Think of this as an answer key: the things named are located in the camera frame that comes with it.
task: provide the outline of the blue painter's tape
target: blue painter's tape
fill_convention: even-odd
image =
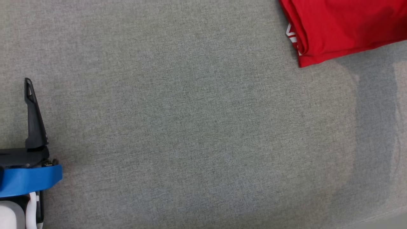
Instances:
[[[62,179],[62,166],[7,169],[0,184],[0,198],[25,195],[51,188]]]

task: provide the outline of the table surface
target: table surface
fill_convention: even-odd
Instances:
[[[274,0],[0,2],[0,148],[32,79],[44,228],[341,228],[407,211],[407,42],[298,68]]]

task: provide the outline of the red cloth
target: red cloth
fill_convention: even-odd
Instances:
[[[279,0],[300,67],[407,40],[407,0]]]

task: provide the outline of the white cable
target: white cable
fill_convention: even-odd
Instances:
[[[30,192],[26,210],[26,229],[37,229],[37,195]]]

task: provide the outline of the white print on shirt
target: white print on shirt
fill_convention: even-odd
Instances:
[[[291,24],[288,23],[287,31],[285,32],[285,34],[287,34],[287,37],[290,39],[291,43],[297,43],[297,36],[296,36],[295,32],[290,32],[290,30],[291,30]],[[302,54],[298,50],[298,45],[297,45],[297,51],[298,51],[298,55],[302,56]]]

